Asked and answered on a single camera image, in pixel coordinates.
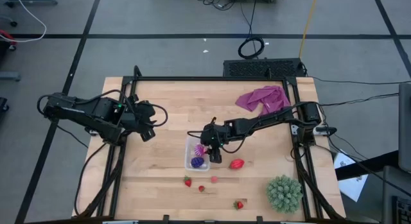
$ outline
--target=white cable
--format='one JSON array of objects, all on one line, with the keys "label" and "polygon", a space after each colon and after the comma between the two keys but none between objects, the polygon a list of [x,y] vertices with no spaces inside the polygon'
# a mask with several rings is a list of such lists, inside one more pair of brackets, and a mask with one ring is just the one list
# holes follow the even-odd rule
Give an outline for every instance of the white cable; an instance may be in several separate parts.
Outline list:
[{"label": "white cable", "polygon": [[27,11],[27,13],[29,13],[34,19],[36,19],[37,21],[39,21],[41,23],[41,25],[43,25],[43,27],[44,27],[43,34],[39,38],[29,39],[29,40],[12,40],[12,39],[8,39],[8,38],[2,36],[1,34],[0,34],[0,37],[7,40],[7,41],[10,41],[10,42],[31,42],[31,41],[37,41],[37,40],[42,39],[44,37],[44,35],[46,34],[46,32],[47,32],[47,26],[40,19],[38,19],[36,16],[34,16],[29,10],[27,10],[27,8],[25,7],[25,5],[23,4],[23,2],[21,0],[19,0],[19,2],[21,3],[21,6]]}]

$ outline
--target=floor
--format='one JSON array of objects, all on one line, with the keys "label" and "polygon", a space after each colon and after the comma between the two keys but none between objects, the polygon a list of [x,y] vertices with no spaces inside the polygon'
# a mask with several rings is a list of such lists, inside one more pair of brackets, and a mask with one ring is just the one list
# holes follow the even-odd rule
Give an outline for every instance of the floor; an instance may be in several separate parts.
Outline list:
[{"label": "floor", "polygon": [[[376,0],[318,0],[302,56],[309,75],[365,82],[409,80],[405,53],[411,53],[410,1],[381,0],[388,15],[384,19]],[[257,4],[253,32],[268,43],[261,57],[298,56],[311,2]],[[250,17],[252,3],[243,7]],[[105,77],[130,75],[134,65],[145,76],[221,76],[224,60],[240,59],[241,34],[248,32],[239,4],[221,12],[196,0],[58,0],[58,5],[29,10],[47,24],[48,35],[19,44],[1,65],[2,71],[22,75],[18,83],[0,82],[0,96],[8,98],[11,108],[0,128],[3,223],[15,221],[49,132],[50,122],[35,108],[39,96],[62,91],[66,84],[70,95],[90,98],[101,91]],[[11,28],[0,22],[1,29],[16,37],[42,33],[42,26],[21,6],[2,6],[0,14],[19,23]],[[316,81],[316,86],[322,103],[398,91],[397,85]],[[332,107],[326,114],[339,136],[366,157],[398,148],[397,98]],[[81,127],[61,125],[88,142]],[[344,142],[335,139],[335,144],[355,155]],[[85,153],[70,136],[55,132],[26,222],[70,217]],[[377,178],[369,177],[358,203],[344,198],[347,215],[380,220],[381,187]]]}]

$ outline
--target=black floor stripe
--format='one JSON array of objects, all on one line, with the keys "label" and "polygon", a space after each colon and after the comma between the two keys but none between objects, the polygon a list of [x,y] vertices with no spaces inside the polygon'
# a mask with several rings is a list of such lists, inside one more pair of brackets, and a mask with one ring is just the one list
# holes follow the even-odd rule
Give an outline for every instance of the black floor stripe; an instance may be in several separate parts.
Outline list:
[{"label": "black floor stripe", "polygon": [[92,5],[89,18],[87,20],[87,23],[85,24],[85,28],[84,28],[84,31],[83,31],[83,37],[80,40],[80,43],[77,47],[76,54],[74,55],[73,63],[71,64],[71,67],[70,67],[70,71],[67,74],[66,82],[65,82],[64,87],[63,87],[63,93],[66,93],[66,94],[69,93],[71,84],[73,82],[74,75],[76,74],[78,63],[80,61],[80,58],[82,57],[85,41],[87,40],[87,36],[90,32],[91,24],[94,20],[94,16],[96,15],[99,3],[100,3],[100,0],[94,0],[94,3]]},{"label": "black floor stripe", "polygon": [[[94,0],[93,6],[90,11],[89,18],[87,20],[87,23],[85,25],[83,35],[81,37],[80,43],[78,45],[76,54],[74,55],[73,63],[71,64],[69,74],[67,75],[66,83],[64,84],[62,92],[68,93],[71,83],[73,81],[74,74],[77,70],[78,62],[80,60],[80,57],[82,55],[83,49],[84,49],[84,44],[85,41],[87,40],[87,34],[90,32],[91,24],[94,19],[94,16],[96,15],[97,7],[100,3],[100,0]],[[39,183],[40,176],[44,167],[44,164],[46,163],[47,155],[50,150],[51,143],[53,142],[54,134],[57,129],[57,123],[52,123],[49,127],[49,130],[47,132],[46,139],[44,141],[43,147],[41,149],[39,158],[37,159],[36,166],[34,168],[34,172],[30,178],[30,182],[28,184],[26,194],[24,195],[23,201],[21,203],[19,213],[17,214],[17,217],[15,219],[15,223],[24,223],[24,220],[26,219],[27,212],[30,208],[30,203],[33,200],[34,192],[37,188],[37,184]]]},{"label": "black floor stripe", "polygon": [[[12,34],[19,39],[37,38],[39,34]],[[301,39],[301,34],[254,34],[256,37],[264,39]],[[87,34],[87,39],[245,39],[248,34]],[[411,39],[411,35],[402,35],[402,39]],[[44,39],[82,39],[79,34],[49,34]],[[332,34],[311,34],[306,39],[344,39],[344,40],[374,40],[391,39],[391,35],[332,35]]]},{"label": "black floor stripe", "polygon": [[411,35],[398,35],[399,39],[411,39]]},{"label": "black floor stripe", "polygon": [[[300,34],[253,34],[264,39],[301,39]],[[248,34],[90,34],[88,39],[245,39]],[[306,35],[306,39],[391,39],[391,35]]]},{"label": "black floor stripe", "polygon": [[408,58],[407,53],[404,50],[404,47],[401,43],[401,41],[399,40],[399,36],[397,35],[389,17],[387,12],[384,9],[383,3],[381,2],[381,0],[375,0],[378,9],[380,10],[381,16],[384,19],[385,25],[387,25],[388,30],[390,31],[390,34],[392,35],[392,39],[394,40],[394,43],[397,47],[398,53],[401,57],[401,59],[403,60],[403,63],[405,65],[405,69],[408,71],[409,75],[411,76],[411,63],[410,63],[410,59]]},{"label": "black floor stripe", "polygon": [[[15,39],[35,39],[39,38],[41,34],[12,34]],[[45,34],[44,39],[81,39],[82,34]]]},{"label": "black floor stripe", "polygon": [[26,219],[28,209],[30,208],[31,200],[33,199],[34,192],[37,188],[37,184],[40,180],[41,171],[43,170],[44,163],[46,162],[47,155],[49,154],[51,143],[53,142],[54,134],[57,129],[57,124],[52,123],[47,132],[46,140],[44,140],[43,147],[41,149],[39,158],[37,159],[36,166],[34,167],[34,172],[31,176],[30,182],[27,187],[26,194],[24,195],[23,201],[21,203],[19,212],[14,223],[21,224],[24,223]]}]

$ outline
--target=white paper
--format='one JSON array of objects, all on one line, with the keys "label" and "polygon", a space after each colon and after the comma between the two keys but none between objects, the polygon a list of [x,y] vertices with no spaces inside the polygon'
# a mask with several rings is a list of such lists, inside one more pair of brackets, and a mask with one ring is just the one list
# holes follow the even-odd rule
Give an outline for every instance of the white paper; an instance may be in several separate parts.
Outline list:
[{"label": "white paper", "polygon": [[[334,168],[338,169],[339,167],[354,163],[355,161],[353,161],[351,158],[345,156],[342,153],[337,153],[337,156],[334,160]],[[356,178],[338,181],[338,187],[340,188],[340,191],[342,193],[357,202],[358,198],[360,197],[362,188],[364,187],[365,181],[367,180],[367,177],[368,175],[362,175]]]}]

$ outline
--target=purple toy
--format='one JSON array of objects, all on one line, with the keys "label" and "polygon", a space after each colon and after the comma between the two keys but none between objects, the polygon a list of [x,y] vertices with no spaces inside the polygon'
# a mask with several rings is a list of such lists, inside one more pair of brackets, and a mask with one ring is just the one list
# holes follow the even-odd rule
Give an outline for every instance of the purple toy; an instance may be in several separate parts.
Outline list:
[{"label": "purple toy", "polygon": [[198,168],[204,163],[204,159],[202,157],[195,157],[191,159],[191,166],[193,168]]},{"label": "purple toy", "polygon": [[194,148],[195,155],[202,157],[204,155],[204,146],[202,144],[197,144]]}]

